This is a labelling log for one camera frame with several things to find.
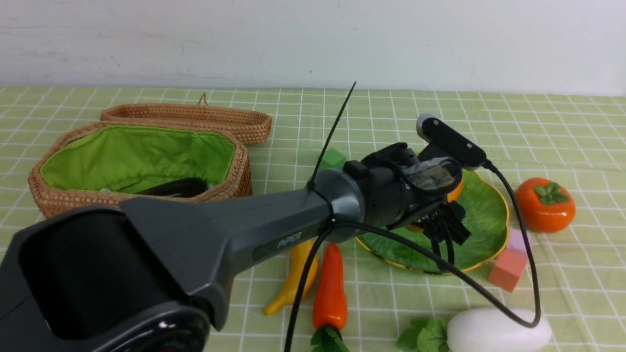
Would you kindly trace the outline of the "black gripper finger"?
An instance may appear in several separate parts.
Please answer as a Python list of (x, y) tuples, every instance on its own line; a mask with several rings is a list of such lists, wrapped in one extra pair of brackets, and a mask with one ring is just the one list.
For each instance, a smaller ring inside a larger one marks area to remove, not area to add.
[(441, 255), (440, 243), (444, 243), (447, 251), (452, 253), (452, 238), (447, 227), (447, 218), (447, 207), (440, 206), (418, 221), (418, 227), (429, 238), (432, 252), (436, 255)]

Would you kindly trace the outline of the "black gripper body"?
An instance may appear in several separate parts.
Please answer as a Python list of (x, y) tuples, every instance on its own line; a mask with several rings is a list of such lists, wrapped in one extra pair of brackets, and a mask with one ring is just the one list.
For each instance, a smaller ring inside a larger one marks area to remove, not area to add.
[(422, 161), (405, 142), (393, 143), (361, 161), (348, 161), (343, 171), (356, 181), (362, 195), (362, 223), (387, 229), (418, 222), (436, 210), (463, 176), (453, 158)]

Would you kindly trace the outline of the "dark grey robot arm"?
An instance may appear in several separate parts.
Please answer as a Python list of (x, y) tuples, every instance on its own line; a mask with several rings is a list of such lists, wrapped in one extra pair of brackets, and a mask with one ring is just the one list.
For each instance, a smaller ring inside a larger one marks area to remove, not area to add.
[(396, 229), (443, 205), (465, 167), (395, 143), (304, 189), (184, 203), (136, 197), (16, 233), (1, 263), (3, 352), (201, 352), (237, 274), (314, 239)]

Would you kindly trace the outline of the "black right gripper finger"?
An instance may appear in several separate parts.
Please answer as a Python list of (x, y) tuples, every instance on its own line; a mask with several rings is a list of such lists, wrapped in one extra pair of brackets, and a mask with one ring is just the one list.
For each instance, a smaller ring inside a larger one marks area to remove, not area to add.
[(471, 232), (463, 225), (467, 212), (456, 201), (443, 205), (443, 223), (449, 238), (458, 245), (463, 245), (471, 236)]

